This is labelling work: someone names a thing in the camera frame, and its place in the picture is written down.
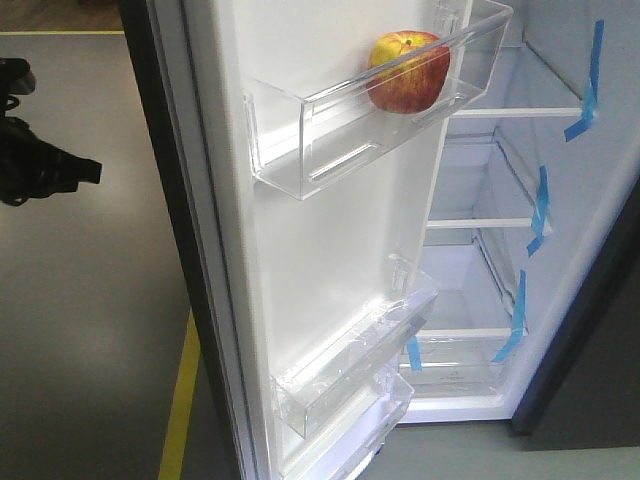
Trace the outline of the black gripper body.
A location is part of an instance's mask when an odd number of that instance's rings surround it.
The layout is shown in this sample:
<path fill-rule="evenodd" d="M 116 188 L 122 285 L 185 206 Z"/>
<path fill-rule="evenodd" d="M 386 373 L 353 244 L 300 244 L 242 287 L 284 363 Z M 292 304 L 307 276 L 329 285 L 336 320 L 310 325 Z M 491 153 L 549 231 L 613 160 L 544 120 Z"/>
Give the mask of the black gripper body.
<path fill-rule="evenodd" d="M 26 121 L 7 114 L 35 87 L 27 60 L 1 59 L 1 202 L 9 206 L 73 193 L 81 183 L 98 184 L 101 180 L 101 163 L 39 139 Z"/>

